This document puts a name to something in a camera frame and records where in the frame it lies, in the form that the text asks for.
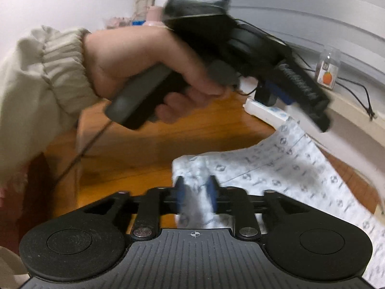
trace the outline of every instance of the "ribbed surface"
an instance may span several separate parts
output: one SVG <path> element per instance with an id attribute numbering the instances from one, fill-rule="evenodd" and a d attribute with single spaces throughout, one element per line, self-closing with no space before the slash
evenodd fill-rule
<path id="1" fill-rule="evenodd" d="M 136 242 L 114 269 L 73 284 L 30 280 L 23 289 L 117 288 L 266 288 L 368 289 L 360 279 L 339 284 L 306 282 L 286 275 L 265 257 L 258 244 L 241 242 L 228 230 L 164 229 L 152 241 Z"/>
<path id="2" fill-rule="evenodd" d="M 230 14 L 342 60 L 385 84 L 385 0 L 232 0 Z"/>

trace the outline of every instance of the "bottle label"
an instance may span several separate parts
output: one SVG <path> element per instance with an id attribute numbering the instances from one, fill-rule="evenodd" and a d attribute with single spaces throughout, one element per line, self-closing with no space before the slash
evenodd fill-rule
<path id="1" fill-rule="evenodd" d="M 317 82 L 328 89 L 333 89 L 338 77 L 338 66 L 322 61 Z"/>

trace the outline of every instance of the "black device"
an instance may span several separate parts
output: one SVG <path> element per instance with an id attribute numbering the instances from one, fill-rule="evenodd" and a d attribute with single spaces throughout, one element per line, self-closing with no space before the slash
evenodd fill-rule
<path id="1" fill-rule="evenodd" d="M 184 202 L 182 177 L 143 196 L 117 192 L 23 237 L 31 279 L 22 289 L 373 288 L 361 278 L 372 243 L 358 227 L 273 190 L 247 195 L 215 177 L 205 186 L 232 229 L 159 228 Z"/>
<path id="2" fill-rule="evenodd" d="M 168 0 L 163 22 L 203 59 L 212 79 L 239 85 L 239 77 L 259 80 L 255 99 L 266 106 L 277 96 L 296 101 L 325 132 L 329 98 L 278 38 L 227 14 L 229 0 Z M 132 77 L 106 108 L 106 116 L 130 129 L 140 128 L 169 92 L 182 92 L 182 75 L 162 64 Z"/>

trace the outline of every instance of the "white patterned cloth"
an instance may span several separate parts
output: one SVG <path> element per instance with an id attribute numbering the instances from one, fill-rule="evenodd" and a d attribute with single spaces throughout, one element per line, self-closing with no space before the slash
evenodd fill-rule
<path id="1" fill-rule="evenodd" d="M 250 148 L 174 160 L 174 183 L 178 176 L 183 176 L 187 185 L 185 203 L 177 216 L 179 228 L 231 227 L 229 215 L 212 212 L 205 190 L 209 175 L 215 175 L 221 186 L 240 187 L 251 195 L 274 189 L 360 227 L 373 244 L 364 278 L 376 288 L 385 286 L 385 226 L 357 201 L 293 119 Z M 257 219 L 263 230 L 261 218 Z"/>

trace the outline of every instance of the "beige jacket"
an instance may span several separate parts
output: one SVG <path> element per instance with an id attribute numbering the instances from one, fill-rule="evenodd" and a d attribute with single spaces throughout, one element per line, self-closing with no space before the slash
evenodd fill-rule
<path id="1" fill-rule="evenodd" d="M 0 63 L 0 186 L 99 100 L 82 65 L 85 33 L 33 30 Z M 24 273 L 20 259 L 0 247 L 0 288 L 18 288 Z"/>

